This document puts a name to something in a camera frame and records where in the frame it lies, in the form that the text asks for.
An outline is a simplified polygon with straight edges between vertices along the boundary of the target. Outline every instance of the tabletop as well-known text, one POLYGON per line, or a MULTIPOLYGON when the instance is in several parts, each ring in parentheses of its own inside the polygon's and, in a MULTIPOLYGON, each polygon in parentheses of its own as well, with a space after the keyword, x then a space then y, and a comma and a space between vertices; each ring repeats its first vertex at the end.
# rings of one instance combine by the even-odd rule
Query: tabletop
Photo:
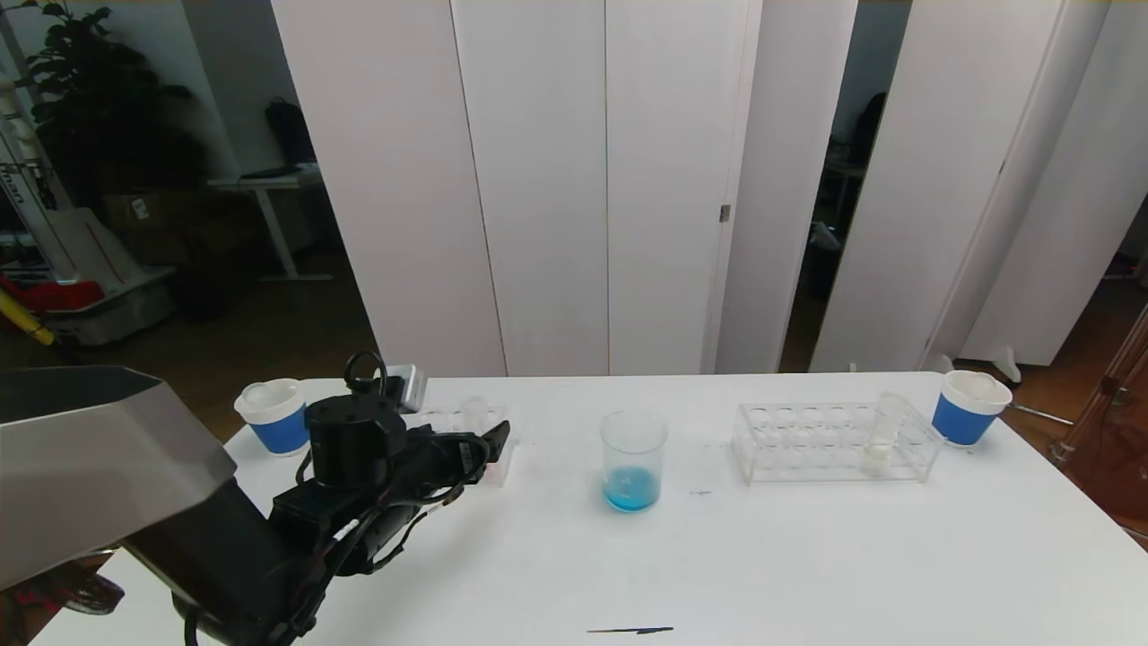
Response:
MULTIPOLYGON (((309 402, 344 392, 304 384, 309 402)), ((939 389, 930 373, 432 380, 425 408, 509 407, 521 445, 505 488, 468 488, 387 568, 335 579, 298 643, 608 646, 635 637, 587 631, 673 626, 642 644, 1142 646, 1148 555, 1003 422, 945 447, 924 484, 737 476, 738 404, 893 391, 929 417, 939 389), (670 429, 661 499, 643 514, 600 496, 598 423, 620 408, 670 429)), ((266 514, 298 459, 247 428, 227 451, 266 514)), ((61 613, 36 646, 179 643, 168 590, 134 558, 101 574, 126 591, 116 612, 61 613)))

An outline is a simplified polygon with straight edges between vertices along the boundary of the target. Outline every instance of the blue liquid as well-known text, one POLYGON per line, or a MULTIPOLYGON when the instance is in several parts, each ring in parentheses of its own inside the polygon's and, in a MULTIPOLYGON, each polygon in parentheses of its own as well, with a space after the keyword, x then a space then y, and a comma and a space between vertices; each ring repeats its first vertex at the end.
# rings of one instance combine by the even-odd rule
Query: blue liquid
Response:
POLYGON ((642 467, 619 467, 606 476, 602 493, 606 503, 619 512, 642 512, 658 500, 661 483, 642 467))

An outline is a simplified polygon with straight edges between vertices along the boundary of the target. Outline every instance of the white cup rim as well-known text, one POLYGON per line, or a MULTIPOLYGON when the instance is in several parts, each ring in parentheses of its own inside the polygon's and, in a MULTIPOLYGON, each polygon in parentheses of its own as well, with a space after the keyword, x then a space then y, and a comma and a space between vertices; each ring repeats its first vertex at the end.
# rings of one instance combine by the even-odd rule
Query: white cup rim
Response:
POLYGON ((1008 387, 993 379, 992 375, 975 371, 951 371, 946 373, 940 392, 954 406, 978 415, 999 415, 1013 402, 1013 391, 1008 387), (962 384, 962 382, 968 382, 970 379, 980 380, 985 378, 993 382, 993 390, 987 398, 976 398, 962 388, 967 386, 962 384))
POLYGON ((288 418, 290 414, 302 408, 305 404, 307 402, 303 399, 303 392, 300 388, 298 380, 281 379, 271 380, 270 382, 256 382, 254 384, 248 384, 243 388, 243 391, 239 395, 239 397, 235 398, 234 407, 235 413, 239 413, 240 418, 242 418, 248 425, 273 425, 288 418), (286 386, 293 391, 293 395, 285 402, 273 406, 254 408, 243 396, 246 396, 255 387, 261 386, 286 386))

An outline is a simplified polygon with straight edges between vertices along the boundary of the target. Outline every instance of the yellow pole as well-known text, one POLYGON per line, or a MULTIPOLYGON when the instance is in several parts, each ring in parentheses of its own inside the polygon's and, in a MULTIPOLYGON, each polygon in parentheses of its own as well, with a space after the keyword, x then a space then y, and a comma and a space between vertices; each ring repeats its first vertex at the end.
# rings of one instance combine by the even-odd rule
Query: yellow pole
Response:
POLYGON ((11 297, 3 289, 0 289, 0 313, 3 313, 8 320, 15 322, 17 328, 28 333, 30 337, 41 344, 51 347, 55 343, 56 338, 52 334, 52 330, 45 328, 20 301, 11 297))

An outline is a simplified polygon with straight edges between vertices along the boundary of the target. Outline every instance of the red object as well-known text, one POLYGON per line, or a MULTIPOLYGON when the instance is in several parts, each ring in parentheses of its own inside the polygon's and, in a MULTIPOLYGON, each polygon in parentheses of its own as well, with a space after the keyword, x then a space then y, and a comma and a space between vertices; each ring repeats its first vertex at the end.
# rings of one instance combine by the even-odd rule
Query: red object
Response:
POLYGON ((0 287, 32 311, 80 309, 103 297, 103 289, 94 280, 83 280, 71 285, 38 282, 21 289, 7 277, 0 275, 0 287))

